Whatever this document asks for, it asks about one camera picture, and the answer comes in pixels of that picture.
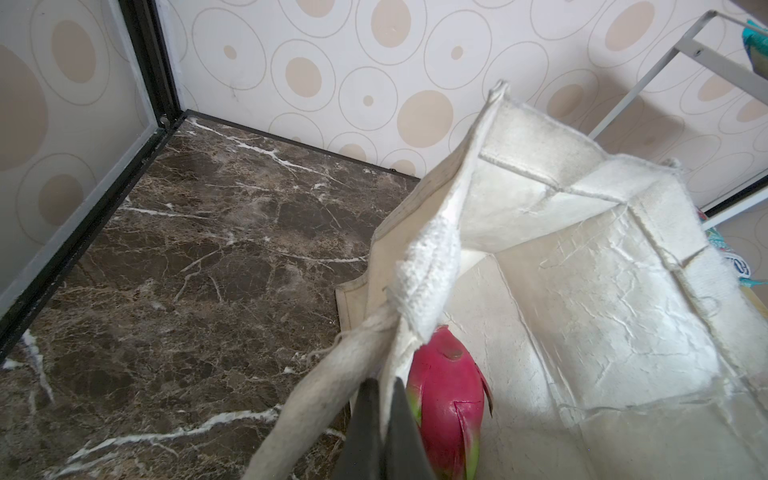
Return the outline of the pink dragon fruit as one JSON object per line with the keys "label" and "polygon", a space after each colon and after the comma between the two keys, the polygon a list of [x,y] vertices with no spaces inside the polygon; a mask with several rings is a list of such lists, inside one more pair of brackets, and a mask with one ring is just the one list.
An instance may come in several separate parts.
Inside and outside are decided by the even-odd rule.
{"label": "pink dragon fruit", "polygon": [[435,476],[473,479],[483,415],[493,410],[493,395],[470,352],[446,325],[415,352],[405,393]]}

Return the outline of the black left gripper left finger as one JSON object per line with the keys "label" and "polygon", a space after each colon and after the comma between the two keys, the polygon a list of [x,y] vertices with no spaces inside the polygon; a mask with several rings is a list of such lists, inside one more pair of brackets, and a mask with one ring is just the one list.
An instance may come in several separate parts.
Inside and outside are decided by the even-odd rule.
{"label": "black left gripper left finger", "polygon": [[344,448],[334,466],[332,480],[379,480],[382,440],[379,420],[379,384],[364,380],[346,432]]}

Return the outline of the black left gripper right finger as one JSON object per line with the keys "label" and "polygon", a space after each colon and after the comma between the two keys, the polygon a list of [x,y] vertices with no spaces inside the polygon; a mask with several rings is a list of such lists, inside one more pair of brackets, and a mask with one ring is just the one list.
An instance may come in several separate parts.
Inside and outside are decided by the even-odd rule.
{"label": "black left gripper right finger", "polygon": [[400,378],[394,383],[390,416],[383,447],[383,478],[428,480],[434,472]]}

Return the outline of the cream canvas grocery bag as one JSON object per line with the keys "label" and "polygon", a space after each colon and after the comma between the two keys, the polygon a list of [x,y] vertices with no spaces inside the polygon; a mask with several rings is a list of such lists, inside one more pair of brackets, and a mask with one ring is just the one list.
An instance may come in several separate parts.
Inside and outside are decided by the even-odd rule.
{"label": "cream canvas grocery bag", "polygon": [[763,479],[767,321],[676,168],[611,155],[506,82],[376,228],[337,287],[341,334],[293,389],[249,479],[284,479],[367,377],[439,325],[487,376],[483,479]]}

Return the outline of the teal mint blossom candy bag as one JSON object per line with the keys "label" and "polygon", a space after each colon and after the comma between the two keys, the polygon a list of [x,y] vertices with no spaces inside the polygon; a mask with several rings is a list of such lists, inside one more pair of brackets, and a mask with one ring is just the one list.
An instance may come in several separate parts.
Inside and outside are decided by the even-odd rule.
{"label": "teal mint blossom candy bag", "polygon": [[745,28],[742,31],[744,49],[752,65],[753,72],[766,79],[768,76],[767,30],[752,20],[748,20],[747,24],[751,28]]}

